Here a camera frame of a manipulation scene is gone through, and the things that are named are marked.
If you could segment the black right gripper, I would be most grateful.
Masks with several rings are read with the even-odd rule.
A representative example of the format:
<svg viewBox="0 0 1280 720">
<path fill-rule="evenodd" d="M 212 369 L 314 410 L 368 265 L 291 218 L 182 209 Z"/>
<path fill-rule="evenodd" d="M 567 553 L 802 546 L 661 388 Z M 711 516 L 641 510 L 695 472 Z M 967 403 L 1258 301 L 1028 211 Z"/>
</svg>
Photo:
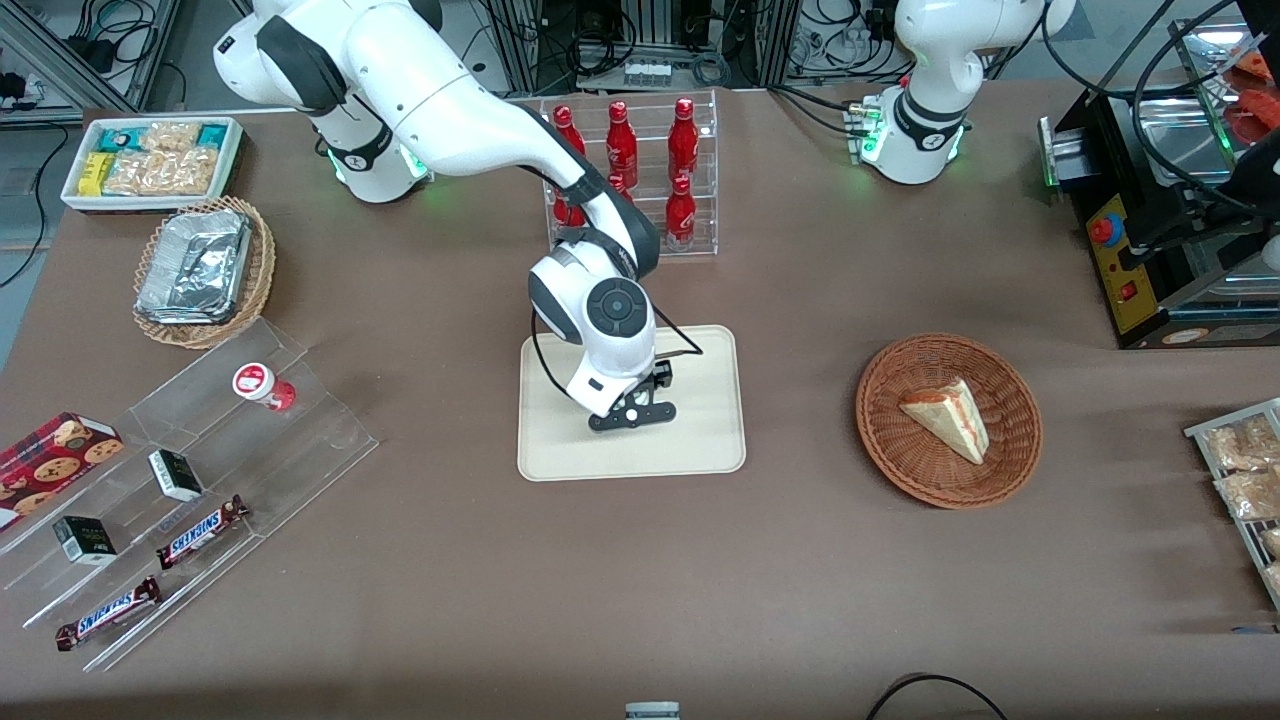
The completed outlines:
<svg viewBox="0 0 1280 720">
<path fill-rule="evenodd" d="M 669 388 L 673 377 L 671 360 L 659 360 L 654 372 L 621 396 L 608 414 L 604 416 L 591 415 L 588 419 L 588 427 L 593 432 L 603 433 L 672 421 L 677 416 L 677 407 L 673 402 L 659 401 L 657 391 Z"/>
</svg>

